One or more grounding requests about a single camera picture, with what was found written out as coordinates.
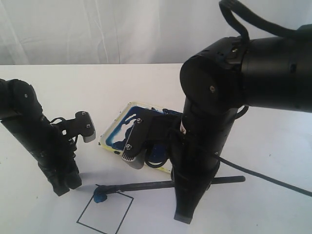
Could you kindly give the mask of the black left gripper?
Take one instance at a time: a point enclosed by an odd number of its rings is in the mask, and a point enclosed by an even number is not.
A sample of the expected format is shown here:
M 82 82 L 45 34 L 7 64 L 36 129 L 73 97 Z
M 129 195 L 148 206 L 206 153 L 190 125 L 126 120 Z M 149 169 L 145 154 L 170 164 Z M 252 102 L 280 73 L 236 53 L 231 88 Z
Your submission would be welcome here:
M 75 162 L 76 141 L 72 138 L 36 154 L 38 166 L 58 195 L 76 189 L 82 185 L 79 170 Z

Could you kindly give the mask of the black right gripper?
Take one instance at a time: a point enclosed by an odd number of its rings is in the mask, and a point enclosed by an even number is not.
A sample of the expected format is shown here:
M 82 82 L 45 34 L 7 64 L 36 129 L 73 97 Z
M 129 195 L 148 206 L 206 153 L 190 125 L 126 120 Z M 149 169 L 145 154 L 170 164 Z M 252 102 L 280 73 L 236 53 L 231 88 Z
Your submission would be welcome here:
M 227 136 L 171 136 L 176 208 L 174 220 L 190 224 L 202 196 L 212 184 Z

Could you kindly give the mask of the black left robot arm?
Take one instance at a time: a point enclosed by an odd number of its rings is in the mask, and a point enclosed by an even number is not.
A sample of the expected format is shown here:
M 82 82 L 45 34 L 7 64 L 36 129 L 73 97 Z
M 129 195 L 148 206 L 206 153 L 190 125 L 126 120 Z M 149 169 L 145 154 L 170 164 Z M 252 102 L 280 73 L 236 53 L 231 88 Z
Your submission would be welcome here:
M 46 118 L 32 85 L 1 79 L 0 122 L 37 161 L 58 196 L 82 185 L 74 141 Z

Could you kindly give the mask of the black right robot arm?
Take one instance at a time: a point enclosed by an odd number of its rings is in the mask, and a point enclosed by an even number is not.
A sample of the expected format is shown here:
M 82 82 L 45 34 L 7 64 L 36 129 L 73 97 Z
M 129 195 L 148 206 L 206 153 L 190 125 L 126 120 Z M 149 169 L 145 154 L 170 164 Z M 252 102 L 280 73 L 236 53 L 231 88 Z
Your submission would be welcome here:
M 179 77 L 186 99 L 169 133 L 170 160 L 174 218 L 189 224 L 240 107 L 311 112 L 312 41 L 222 38 L 184 62 Z

